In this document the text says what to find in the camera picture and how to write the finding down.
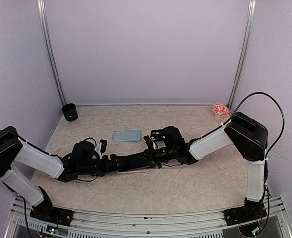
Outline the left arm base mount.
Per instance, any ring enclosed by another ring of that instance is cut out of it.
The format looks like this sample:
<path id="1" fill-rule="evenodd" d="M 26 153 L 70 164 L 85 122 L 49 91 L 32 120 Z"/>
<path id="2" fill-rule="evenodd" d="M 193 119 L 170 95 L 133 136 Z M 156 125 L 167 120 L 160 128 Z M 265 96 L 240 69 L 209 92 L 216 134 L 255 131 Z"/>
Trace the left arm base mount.
<path id="1" fill-rule="evenodd" d="M 30 217 L 54 223 L 56 226 L 63 225 L 69 227 L 74 212 L 69 209 L 54 207 L 47 193 L 40 186 L 38 188 L 43 195 L 43 201 L 37 206 L 32 206 Z"/>

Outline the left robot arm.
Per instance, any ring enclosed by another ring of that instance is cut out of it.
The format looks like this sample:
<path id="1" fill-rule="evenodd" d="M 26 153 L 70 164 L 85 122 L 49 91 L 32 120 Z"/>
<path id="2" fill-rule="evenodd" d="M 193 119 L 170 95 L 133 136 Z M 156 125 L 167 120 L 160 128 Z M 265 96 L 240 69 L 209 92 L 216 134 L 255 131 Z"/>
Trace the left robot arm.
<path id="1" fill-rule="evenodd" d="M 96 143 L 93 138 L 76 143 L 71 153 L 64 157 L 39 149 L 18 135 L 12 126 L 0 130 L 0 181 L 36 208 L 39 215 L 50 221 L 57 215 L 46 192 L 15 166 L 25 164 L 67 183 L 79 180 L 81 175 L 95 178 L 108 173 L 120 173 L 122 164 L 104 155 L 107 142 Z"/>

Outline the pink phone case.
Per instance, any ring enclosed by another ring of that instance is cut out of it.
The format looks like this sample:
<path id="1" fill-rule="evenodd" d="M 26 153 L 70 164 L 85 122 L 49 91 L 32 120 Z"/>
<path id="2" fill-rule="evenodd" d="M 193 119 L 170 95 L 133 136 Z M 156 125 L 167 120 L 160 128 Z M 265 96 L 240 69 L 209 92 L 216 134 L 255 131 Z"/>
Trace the pink phone case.
<path id="1" fill-rule="evenodd" d="M 126 171 L 115 171 L 116 174 L 134 174 L 134 173 L 146 173 L 150 171 L 149 167 L 142 167 L 142 168 L 137 168 L 137 169 L 131 169 L 131 170 L 126 170 Z"/>

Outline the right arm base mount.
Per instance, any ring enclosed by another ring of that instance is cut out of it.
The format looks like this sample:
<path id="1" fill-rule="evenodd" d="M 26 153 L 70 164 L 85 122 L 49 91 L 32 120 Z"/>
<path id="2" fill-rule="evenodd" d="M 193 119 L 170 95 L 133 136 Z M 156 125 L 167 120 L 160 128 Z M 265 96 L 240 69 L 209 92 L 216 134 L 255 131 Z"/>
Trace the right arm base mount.
<path id="1" fill-rule="evenodd" d="M 267 216 L 263 199 L 255 202 L 247 198 L 243 206 L 226 209 L 223 211 L 223 214 L 227 226 L 245 223 Z"/>

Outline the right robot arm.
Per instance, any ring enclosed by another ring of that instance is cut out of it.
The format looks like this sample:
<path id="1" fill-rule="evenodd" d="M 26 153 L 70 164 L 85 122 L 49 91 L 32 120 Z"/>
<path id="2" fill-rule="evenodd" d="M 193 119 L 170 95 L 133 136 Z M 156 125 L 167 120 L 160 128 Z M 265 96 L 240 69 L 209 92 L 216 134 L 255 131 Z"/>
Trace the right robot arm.
<path id="1" fill-rule="evenodd" d="M 268 177 L 266 127 L 237 112 L 214 130 L 189 142 L 185 142 L 178 128 L 173 126 L 162 129 L 161 136 L 165 147 L 150 146 L 145 152 L 146 159 L 155 165 L 171 159 L 190 165 L 220 149 L 234 146 L 247 165 L 247 195 L 240 214 L 245 220 L 251 220 L 260 212 Z"/>

